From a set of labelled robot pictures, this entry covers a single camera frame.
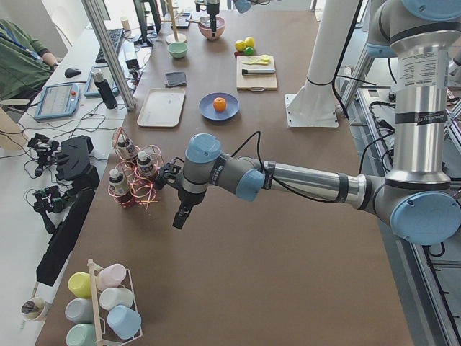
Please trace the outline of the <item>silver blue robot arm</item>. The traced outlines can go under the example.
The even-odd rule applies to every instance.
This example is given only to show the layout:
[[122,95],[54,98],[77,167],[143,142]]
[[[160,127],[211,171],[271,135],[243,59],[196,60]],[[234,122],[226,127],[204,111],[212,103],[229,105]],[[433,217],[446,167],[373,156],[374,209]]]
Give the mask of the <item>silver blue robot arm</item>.
[[[220,0],[195,0],[196,11],[199,12],[202,7],[210,18],[210,28],[212,34],[215,34],[217,30],[217,15],[220,13]],[[233,1],[235,8],[241,14],[247,12],[252,6],[256,5],[267,5],[270,4],[271,0],[268,1],[251,1],[251,0],[237,0]]]
[[460,36],[458,1],[374,1],[367,44],[397,55],[393,168],[384,177],[234,159],[210,134],[193,136],[182,166],[165,164],[157,189],[176,189],[181,228],[210,185],[252,201],[260,190],[286,189],[323,203],[348,203],[376,215],[406,241],[432,245],[460,227],[460,206],[442,170],[448,50]]

